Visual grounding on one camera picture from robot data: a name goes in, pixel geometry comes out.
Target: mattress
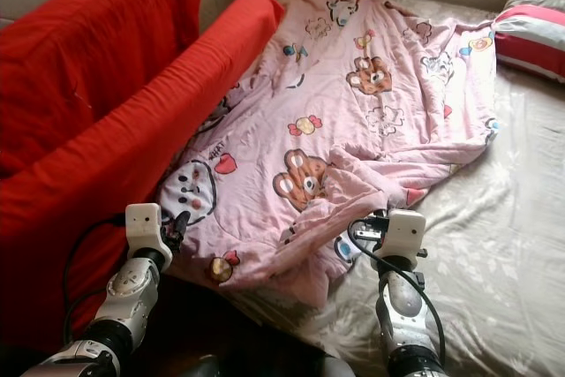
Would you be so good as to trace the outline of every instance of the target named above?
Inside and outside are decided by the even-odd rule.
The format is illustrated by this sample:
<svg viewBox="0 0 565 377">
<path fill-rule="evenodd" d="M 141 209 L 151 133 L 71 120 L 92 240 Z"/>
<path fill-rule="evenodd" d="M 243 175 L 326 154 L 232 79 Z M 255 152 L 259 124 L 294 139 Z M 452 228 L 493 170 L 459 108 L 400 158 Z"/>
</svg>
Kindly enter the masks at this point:
<svg viewBox="0 0 565 377">
<path fill-rule="evenodd" d="M 426 0 L 393 1 L 433 19 L 494 18 Z M 499 66 L 496 140 L 416 206 L 427 219 L 429 252 L 418 270 L 443 322 L 450 375 L 563 375 L 564 92 Z M 361 258 L 332 285 L 323 309 L 265 289 L 227 296 L 254 320 L 343 358 L 358 375 L 375 376 L 385 375 L 377 288 L 377 273 Z"/>
</svg>

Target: wrinkled sheet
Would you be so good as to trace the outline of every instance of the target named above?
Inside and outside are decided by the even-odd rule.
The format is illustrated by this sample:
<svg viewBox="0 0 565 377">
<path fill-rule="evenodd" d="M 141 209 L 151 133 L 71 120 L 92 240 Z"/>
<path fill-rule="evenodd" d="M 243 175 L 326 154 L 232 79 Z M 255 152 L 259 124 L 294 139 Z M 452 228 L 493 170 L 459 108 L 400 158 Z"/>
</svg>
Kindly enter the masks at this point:
<svg viewBox="0 0 565 377">
<path fill-rule="evenodd" d="M 490 21 L 431 24 L 388 0 L 279 1 L 258 72 L 158 201 L 190 214 L 174 275 L 322 306 L 350 265 L 332 240 L 351 220 L 422 199 L 496 135 L 493 35 Z"/>
<path fill-rule="evenodd" d="M 394 0 L 422 17 L 480 22 L 489 12 Z M 562 86 L 497 70 L 496 141 L 420 202 L 427 218 L 418 268 L 445 328 L 448 374 L 561 377 L 565 370 L 565 96 Z M 312 309 L 271 290 L 230 293 L 265 322 L 384 376 L 374 305 L 378 276 L 362 258 Z M 428 317 L 428 328 L 435 326 Z"/>
</svg>

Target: striped pillow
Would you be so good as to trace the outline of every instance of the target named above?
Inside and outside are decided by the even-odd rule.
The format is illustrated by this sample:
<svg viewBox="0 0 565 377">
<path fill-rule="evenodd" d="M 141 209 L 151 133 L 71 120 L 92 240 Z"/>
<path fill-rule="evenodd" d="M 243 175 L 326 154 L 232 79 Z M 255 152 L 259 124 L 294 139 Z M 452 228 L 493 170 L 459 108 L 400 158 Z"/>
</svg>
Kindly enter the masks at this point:
<svg viewBox="0 0 565 377">
<path fill-rule="evenodd" d="M 522 4 L 503 12 L 493 29 L 500 63 L 565 84 L 565 13 Z"/>
</svg>

